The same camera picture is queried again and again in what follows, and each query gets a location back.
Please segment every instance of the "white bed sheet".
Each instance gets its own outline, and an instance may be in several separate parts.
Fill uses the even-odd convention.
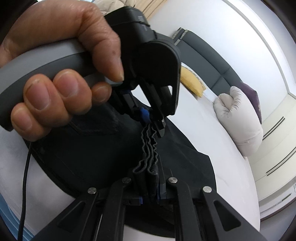
[[[140,88],[133,94],[142,102],[147,100]],[[176,114],[169,119],[187,136],[195,148],[211,159],[217,192],[257,230],[260,214],[255,182],[249,162],[243,158],[232,139],[217,120],[210,90],[195,98],[180,86]],[[20,218],[22,177],[28,149],[15,131],[0,127],[0,193],[14,214]],[[36,234],[66,208],[73,198],[60,190],[31,158],[27,184],[27,213],[25,226]],[[125,227],[124,241],[173,240],[144,234]]]

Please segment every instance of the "black cable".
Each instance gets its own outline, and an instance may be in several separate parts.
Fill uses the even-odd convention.
[[[25,217],[26,217],[26,189],[27,189],[27,176],[30,164],[30,158],[32,154],[32,142],[29,145],[29,151],[26,160],[26,166],[24,171],[24,178],[22,181],[22,214],[20,216],[20,225],[17,234],[17,241],[22,241],[23,233],[24,233],[24,225],[25,225]]]

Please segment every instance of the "headboard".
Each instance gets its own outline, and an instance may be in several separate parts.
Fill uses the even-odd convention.
[[[179,28],[173,35],[180,49],[181,61],[193,69],[216,94],[229,93],[231,86],[242,82],[231,66],[195,33]]]

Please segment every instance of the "hand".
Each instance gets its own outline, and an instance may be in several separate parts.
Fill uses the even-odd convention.
[[[73,37],[92,53],[99,72],[115,82],[124,79],[118,35],[95,4],[74,0],[44,0],[27,9],[0,46],[0,67],[39,45]],[[23,138],[36,141],[52,127],[66,125],[72,115],[84,114],[92,104],[106,102],[111,91],[107,83],[97,83],[90,89],[71,69],[62,70],[53,81],[37,74],[26,82],[24,102],[12,110],[11,122]]]

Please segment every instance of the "metal screw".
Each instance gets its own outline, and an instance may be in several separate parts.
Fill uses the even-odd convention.
[[[169,181],[170,183],[177,183],[178,179],[175,178],[175,177],[170,177],[170,178],[168,179],[168,181]]]
[[[204,186],[203,191],[206,192],[206,193],[210,193],[210,192],[212,192],[212,188],[209,187],[209,186]]]
[[[89,194],[96,194],[96,188],[89,188],[89,189],[87,190],[87,192],[88,192]]]
[[[131,179],[129,177],[124,177],[122,179],[122,182],[127,184],[127,183],[130,183],[131,182]]]

